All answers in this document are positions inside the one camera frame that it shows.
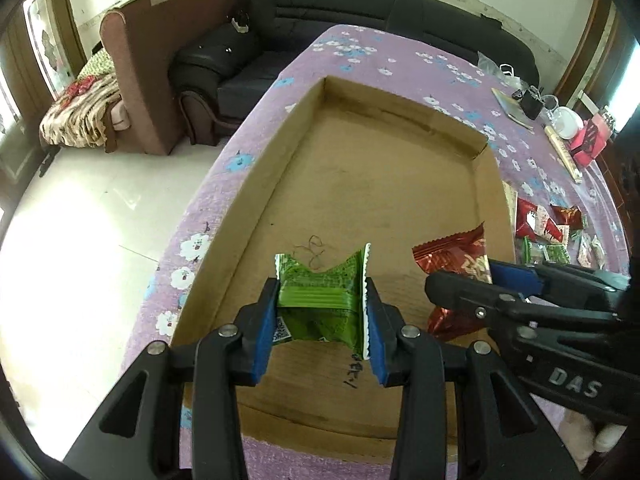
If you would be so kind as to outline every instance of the blanket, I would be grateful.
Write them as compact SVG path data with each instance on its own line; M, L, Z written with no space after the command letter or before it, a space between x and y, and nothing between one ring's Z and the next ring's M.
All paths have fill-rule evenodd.
M47 111L40 123L40 135L47 144L75 148L96 148L106 143L105 112L121 100L115 73L96 78L84 93L65 93Z

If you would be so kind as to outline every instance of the door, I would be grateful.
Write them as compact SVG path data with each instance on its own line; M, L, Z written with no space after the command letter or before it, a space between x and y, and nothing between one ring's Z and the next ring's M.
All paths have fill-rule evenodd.
M24 0L0 36L0 242L45 156L40 121L85 62L68 0Z

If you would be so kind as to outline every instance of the white bowl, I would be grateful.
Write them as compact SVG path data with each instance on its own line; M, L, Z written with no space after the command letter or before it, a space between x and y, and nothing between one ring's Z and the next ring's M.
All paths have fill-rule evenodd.
M583 128L584 123L580 115L571 110L571 108L561 106L556 108L554 112L552 126L564 140L571 140Z

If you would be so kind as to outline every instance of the purple tablecloth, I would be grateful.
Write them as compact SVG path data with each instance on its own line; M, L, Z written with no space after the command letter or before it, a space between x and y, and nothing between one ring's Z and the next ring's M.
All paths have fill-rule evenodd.
M541 205L579 206L590 220L588 233L597 234L607 252L607 269L626 272L622 224L597 165L584 168L583 182L575 184L540 126L531 132L502 113L491 88L500 89L503 83L463 59L418 41L337 25L283 70L205 177L147 288L124 366L150 341L170 340L198 263L251 165L300 96L326 75L404 96L479 130L494 150L502 178L520 196ZM569 248L575 262L577 248L573 243ZM561 410L549 403L544 408L557 424ZM191 461L190 415L183 410L183 465ZM250 438L244 440L244 446L251 478L388 478L388 466L309 456Z

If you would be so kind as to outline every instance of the cardboard tray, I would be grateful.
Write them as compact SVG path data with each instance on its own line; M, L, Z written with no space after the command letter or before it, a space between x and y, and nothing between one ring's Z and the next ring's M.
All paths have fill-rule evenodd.
M500 173L482 134L427 106L327 77L252 166L201 264L172 345L198 340L255 302L274 276L276 253L309 264L305 246L314 235L322 241L313 248L322 251L316 270L371 242L368 275L380 297L408 323L425 326L433 305L411 248L480 222L489 257L514 261ZM401 389L379 386L366 362L350 373L356 362L341 344L275 346L258 387L238 388L243 434L321 456L388 462ZM447 402L455 443L452 390Z

